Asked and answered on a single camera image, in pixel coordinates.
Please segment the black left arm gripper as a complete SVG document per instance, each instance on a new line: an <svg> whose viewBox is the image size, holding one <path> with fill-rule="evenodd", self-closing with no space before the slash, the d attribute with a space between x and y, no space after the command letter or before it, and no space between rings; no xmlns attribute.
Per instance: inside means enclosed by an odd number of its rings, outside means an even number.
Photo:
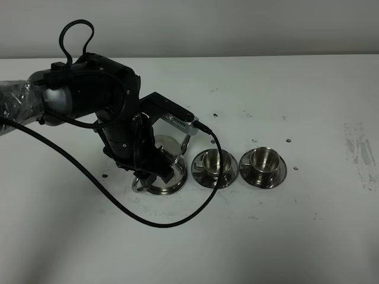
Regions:
<svg viewBox="0 0 379 284"><path fill-rule="evenodd" d="M131 170L140 180L156 180L159 176L168 183L173 178L174 170L164 158L157 156L153 136L155 111L103 109L95 114L99 123L111 123L97 129L97 133L104 142L104 153L118 166Z"/></svg>

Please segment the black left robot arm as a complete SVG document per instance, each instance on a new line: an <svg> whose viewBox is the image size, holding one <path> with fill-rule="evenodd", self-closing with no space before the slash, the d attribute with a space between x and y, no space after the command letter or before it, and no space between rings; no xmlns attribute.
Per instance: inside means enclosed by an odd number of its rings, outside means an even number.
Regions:
<svg viewBox="0 0 379 284"><path fill-rule="evenodd" d="M1 82L1 134L39 122L68 123L94 130L104 153L141 180L169 181L174 171L156 148L153 123L164 113L163 98L139 97L140 77L98 54L56 62L27 80Z"/></svg>

